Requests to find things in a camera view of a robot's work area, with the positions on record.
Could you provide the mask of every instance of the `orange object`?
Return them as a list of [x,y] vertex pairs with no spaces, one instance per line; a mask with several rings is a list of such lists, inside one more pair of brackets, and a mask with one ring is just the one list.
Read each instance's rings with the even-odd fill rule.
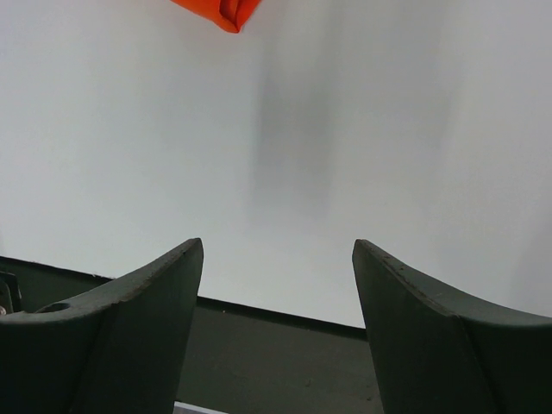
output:
[[173,0],[230,33],[239,33],[260,0]]

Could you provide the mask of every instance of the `orange fabric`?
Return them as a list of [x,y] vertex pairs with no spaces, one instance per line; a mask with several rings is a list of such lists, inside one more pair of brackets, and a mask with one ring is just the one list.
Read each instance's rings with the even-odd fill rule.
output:
[[238,33],[260,0],[173,0],[230,33]]

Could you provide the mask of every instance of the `white surface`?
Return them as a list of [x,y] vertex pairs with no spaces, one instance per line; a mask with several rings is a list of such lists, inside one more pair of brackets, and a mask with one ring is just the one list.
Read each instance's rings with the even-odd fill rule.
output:
[[209,410],[207,408],[196,407],[195,405],[189,405],[184,403],[174,403],[173,414],[224,414],[220,411]]
[[1,253],[117,276],[199,235],[200,294],[361,326],[360,237],[552,315],[550,16],[264,0],[231,35],[168,0],[0,0]]

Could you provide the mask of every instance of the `dark floor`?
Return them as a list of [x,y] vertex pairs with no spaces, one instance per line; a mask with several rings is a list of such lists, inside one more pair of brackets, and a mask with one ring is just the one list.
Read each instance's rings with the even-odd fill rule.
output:
[[363,329],[200,300],[178,401],[228,414],[381,414]]

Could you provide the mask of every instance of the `metal bracket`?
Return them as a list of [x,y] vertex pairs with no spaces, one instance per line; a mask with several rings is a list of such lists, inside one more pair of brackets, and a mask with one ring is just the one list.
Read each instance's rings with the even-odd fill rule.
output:
[[21,312],[21,291],[13,273],[0,272],[0,316]]

